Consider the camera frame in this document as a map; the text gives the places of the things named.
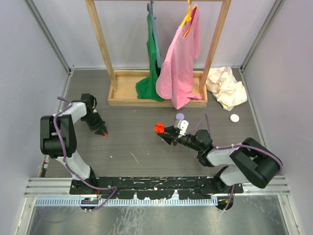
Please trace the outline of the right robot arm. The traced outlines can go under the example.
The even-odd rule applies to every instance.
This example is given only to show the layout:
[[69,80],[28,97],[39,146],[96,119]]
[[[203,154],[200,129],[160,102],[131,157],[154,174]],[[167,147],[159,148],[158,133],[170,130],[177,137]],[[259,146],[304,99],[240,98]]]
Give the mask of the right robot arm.
[[169,145],[179,143],[197,151],[196,158],[205,167],[225,166],[214,181],[215,189],[221,193],[240,183],[265,188],[283,168],[282,161],[253,138],[240,144],[217,147],[213,145],[209,131],[204,129],[195,134],[183,134],[177,126],[170,126],[156,128],[155,132]]

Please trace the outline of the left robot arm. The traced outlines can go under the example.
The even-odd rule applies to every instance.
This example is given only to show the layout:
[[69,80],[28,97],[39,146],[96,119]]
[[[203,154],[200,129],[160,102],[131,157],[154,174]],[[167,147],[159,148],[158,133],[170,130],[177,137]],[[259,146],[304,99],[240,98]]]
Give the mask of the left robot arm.
[[96,98],[89,93],[82,94],[79,100],[74,101],[61,96],[58,99],[67,103],[67,107],[56,114],[41,117],[40,150],[67,169],[75,188],[92,194],[101,188],[93,169],[78,153],[74,124],[79,120],[85,122],[92,133],[106,137],[105,121],[96,110]]

